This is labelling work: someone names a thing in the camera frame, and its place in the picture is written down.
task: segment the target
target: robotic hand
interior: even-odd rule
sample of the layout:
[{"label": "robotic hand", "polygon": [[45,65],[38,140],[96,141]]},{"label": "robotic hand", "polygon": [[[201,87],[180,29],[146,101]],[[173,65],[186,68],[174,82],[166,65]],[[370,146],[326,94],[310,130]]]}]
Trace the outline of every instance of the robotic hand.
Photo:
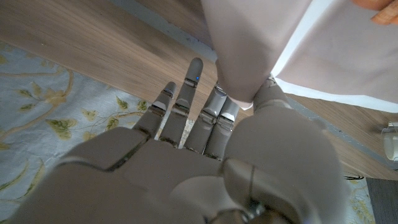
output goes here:
[{"label": "robotic hand", "polygon": [[202,67],[192,60],[158,141],[172,82],[132,129],[67,153],[11,223],[343,223],[336,152],[271,77],[233,132],[238,106],[216,84],[178,149]]}]

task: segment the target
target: wooden surface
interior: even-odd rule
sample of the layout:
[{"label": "wooden surface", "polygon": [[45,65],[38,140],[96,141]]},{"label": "wooden surface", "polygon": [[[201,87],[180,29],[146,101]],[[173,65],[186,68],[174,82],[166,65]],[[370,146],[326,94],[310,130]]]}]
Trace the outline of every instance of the wooden surface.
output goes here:
[{"label": "wooden surface", "polygon": [[[195,21],[204,21],[205,16],[200,0],[165,0],[162,4],[154,4],[156,0],[137,0],[145,7],[161,14],[166,20],[181,27],[185,32],[198,40],[208,42],[208,28],[205,22],[200,26],[186,26]],[[387,127],[389,121],[398,121],[398,113],[387,113],[371,110],[359,106],[345,105],[342,103],[311,99],[302,96],[288,95],[295,101],[312,110],[331,124],[350,135],[370,150],[386,159],[382,147],[381,129]]]},{"label": "wooden surface", "polygon": [[200,0],[137,0],[137,2],[212,47]]},{"label": "wooden surface", "polygon": [[377,224],[398,223],[398,181],[367,178]]},{"label": "wooden surface", "polygon": [[[0,30],[0,39],[9,44],[148,101],[169,81],[181,86],[189,62],[199,57],[105,0],[3,0]],[[202,59],[191,119],[196,119],[216,81],[215,65]],[[251,113],[241,111],[239,119]],[[398,173],[335,136],[331,140],[346,170],[398,180]]]}]

